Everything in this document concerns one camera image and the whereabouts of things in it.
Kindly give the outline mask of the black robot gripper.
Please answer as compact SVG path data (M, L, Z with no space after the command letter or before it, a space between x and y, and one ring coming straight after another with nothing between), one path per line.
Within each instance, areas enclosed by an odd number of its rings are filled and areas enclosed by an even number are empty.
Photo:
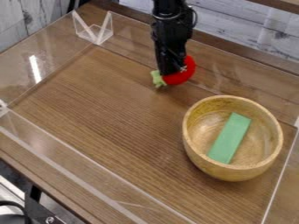
M153 13L152 16L152 40L160 74L184 72L186 65L181 56L185 55L185 44L192 37L194 13Z

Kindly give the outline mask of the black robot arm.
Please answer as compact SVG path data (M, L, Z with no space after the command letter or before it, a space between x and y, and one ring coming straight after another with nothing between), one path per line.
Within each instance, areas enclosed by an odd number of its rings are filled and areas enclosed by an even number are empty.
M185 69L186 41L197 23L197 14L185 0L153 0L152 40L161 76Z

